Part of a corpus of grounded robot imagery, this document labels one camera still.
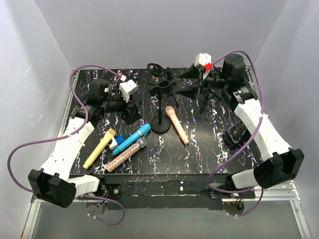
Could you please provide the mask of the cyan blue microphone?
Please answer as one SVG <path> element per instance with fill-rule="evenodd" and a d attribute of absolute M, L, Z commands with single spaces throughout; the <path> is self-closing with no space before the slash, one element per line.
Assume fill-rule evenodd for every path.
<path fill-rule="evenodd" d="M 144 124 L 135 133 L 128 137 L 122 144 L 114 149 L 112 154 L 117 155 L 120 152 L 123 152 L 126 148 L 135 143 L 139 138 L 145 136 L 150 130 L 151 126 L 148 123 Z"/>

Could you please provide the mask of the black tripod shock-mount stand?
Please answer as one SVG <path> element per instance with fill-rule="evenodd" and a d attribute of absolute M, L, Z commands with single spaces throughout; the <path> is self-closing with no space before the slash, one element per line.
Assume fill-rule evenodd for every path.
<path fill-rule="evenodd" d="M 149 83 L 149 94 L 151 96 L 154 96 L 158 93 L 161 94 L 167 94 L 169 96 L 172 96 L 175 100 L 175 104 L 177 107 L 179 107 L 179 103 L 175 97 L 175 94 L 173 92 L 173 89 L 176 85 L 176 82 L 173 82 L 173 76 L 171 74 L 171 70 L 169 67 L 163 68 L 161 65 L 156 63 L 149 63 L 147 65 L 147 69 L 150 71 L 150 73 L 154 77 L 164 77 L 166 76 L 166 79 L 161 81 L 158 84 L 151 84 Z"/>

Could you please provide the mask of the pink microphone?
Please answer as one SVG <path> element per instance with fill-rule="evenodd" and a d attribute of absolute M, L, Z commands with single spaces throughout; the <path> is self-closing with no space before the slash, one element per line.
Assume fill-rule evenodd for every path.
<path fill-rule="evenodd" d="M 185 146 L 188 146 L 189 140 L 188 137 L 181 126 L 179 119 L 176 116 L 175 109 L 172 106 L 167 106 L 165 108 L 166 115 L 169 117 L 171 122 L 173 123 L 174 128 L 176 129 L 181 141 L 184 143 Z"/>

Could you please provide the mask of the glitter rhinestone microphone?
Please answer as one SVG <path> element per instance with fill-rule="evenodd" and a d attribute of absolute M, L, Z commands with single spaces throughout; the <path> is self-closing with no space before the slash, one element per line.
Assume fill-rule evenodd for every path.
<path fill-rule="evenodd" d="M 132 155 L 138 152 L 140 149 L 146 147 L 147 141 L 145 138 L 139 138 L 134 144 L 132 144 L 128 149 L 122 152 L 119 156 L 113 159 L 110 163 L 108 163 L 105 169 L 111 173 L 117 167 L 119 167 L 122 163 L 124 163 L 127 159 L 129 159 Z"/>

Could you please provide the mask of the cream yellow microphone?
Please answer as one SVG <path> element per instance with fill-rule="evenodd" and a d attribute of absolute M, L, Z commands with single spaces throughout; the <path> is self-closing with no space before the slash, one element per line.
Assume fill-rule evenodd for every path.
<path fill-rule="evenodd" d="M 87 160 L 83 164 L 83 168 L 88 169 L 93 164 L 93 162 L 96 160 L 99 154 L 103 151 L 103 149 L 108 145 L 108 143 L 112 140 L 112 138 L 115 135 L 116 135 L 115 130 L 111 128 L 107 130 L 104 137 L 101 139 L 99 144 L 96 146 L 96 148 L 93 150 L 93 152 L 90 154 L 90 156 L 87 158 Z"/>

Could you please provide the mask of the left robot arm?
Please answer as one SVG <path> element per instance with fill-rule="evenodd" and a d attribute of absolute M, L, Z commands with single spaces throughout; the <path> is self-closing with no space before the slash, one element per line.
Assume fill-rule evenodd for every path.
<path fill-rule="evenodd" d="M 112 88 L 108 80 L 97 79 L 89 83 L 88 93 L 71 112 L 64 132 L 50 157 L 39 170 L 32 169 L 28 180 L 35 196 L 41 200 L 67 208 L 75 198 L 90 193 L 95 199 L 107 194 L 104 177 L 88 173 L 70 178 L 70 170 L 86 139 L 94 131 L 105 113 L 121 112 L 126 124 L 140 119 L 138 107 L 141 99 L 133 80 L 121 79 Z"/>

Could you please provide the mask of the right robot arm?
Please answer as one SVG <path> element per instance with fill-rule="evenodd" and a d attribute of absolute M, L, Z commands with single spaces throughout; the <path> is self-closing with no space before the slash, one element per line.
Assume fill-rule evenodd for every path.
<path fill-rule="evenodd" d="M 227 176 L 222 191 L 231 198 L 237 198 L 256 186 L 268 189 L 295 179 L 304 160 L 302 150 L 291 148 L 265 114 L 261 91 L 255 92 L 246 83 L 244 60 L 247 58 L 243 51 L 231 52 L 222 58 L 222 68 L 217 69 L 209 54 L 199 53 L 188 70 L 179 75 L 182 79 L 197 80 L 192 88 L 179 91 L 180 95 L 195 99 L 196 93 L 220 89 L 223 100 L 240 119 L 224 135 L 229 147 L 241 145 L 232 159 L 251 141 L 261 153 L 263 162 L 256 168 Z"/>

